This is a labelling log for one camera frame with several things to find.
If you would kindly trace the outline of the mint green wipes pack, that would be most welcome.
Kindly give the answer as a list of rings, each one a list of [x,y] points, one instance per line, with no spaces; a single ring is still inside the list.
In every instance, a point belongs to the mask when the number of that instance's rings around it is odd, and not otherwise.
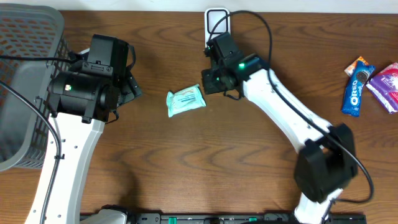
[[[205,107],[206,103],[200,91],[199,84],[182,89],[176,93],[167,93],[166,105],[168,117],[183,113],[189,110]]]

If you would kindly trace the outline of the orange Kleenex tissue pack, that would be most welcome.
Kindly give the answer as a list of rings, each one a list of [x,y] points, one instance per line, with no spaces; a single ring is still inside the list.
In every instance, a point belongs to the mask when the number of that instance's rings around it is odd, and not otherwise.
[[[358,62],[362,62],[362,63],[364,63],[365,65],[369,65],[369,63],[368,63],[362,56],[359,56],[353,63],[351,63],[351,64],[350,64],[348,67],[346,67],[345,70],[344,70],[344,72],[345,72],[349,77],[351,77],[352,74],[354,73],[354,70],[355,70],[355,68],[356,68]]]

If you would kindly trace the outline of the blue snack wrapper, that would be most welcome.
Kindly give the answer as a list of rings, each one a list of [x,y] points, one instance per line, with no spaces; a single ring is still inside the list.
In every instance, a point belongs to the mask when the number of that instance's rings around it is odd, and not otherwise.
[[[374,65],[366,65],[362,61],[357,61],[345,89],[343,105],[341,108],[343,114],[348,114],[354,117],[360,116],[363,87],[372,75],[373,71],[375,71]]]

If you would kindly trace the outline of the purple Carefree pad pack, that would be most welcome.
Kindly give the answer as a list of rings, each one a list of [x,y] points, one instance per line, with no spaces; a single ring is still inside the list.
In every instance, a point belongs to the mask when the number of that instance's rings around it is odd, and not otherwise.
[[[373,76],[366,86],[389,114],[397,113],[397,62]]]

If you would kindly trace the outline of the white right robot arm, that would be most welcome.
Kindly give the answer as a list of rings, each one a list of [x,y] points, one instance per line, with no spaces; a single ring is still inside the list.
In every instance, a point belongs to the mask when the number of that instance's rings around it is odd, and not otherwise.
[[[350,128],[333,126],[309,110],[265,60],[244,56],[229,32],[209,40],[204,54],[211,60],[211,68],[201,73],[205,93],[238,90],[270,117],[297,152],[294,179],[302,194],[292,222],[324,223],[332,202],[358,173]]]

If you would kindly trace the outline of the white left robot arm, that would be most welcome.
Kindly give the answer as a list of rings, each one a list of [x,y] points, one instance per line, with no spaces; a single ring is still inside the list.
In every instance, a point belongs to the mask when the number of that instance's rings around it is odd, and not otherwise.
[[[50,135],[26,223],[79,223],[90,161],[110,114],[142,94],[134,46],[95,34],[89,51],[48,86]]]

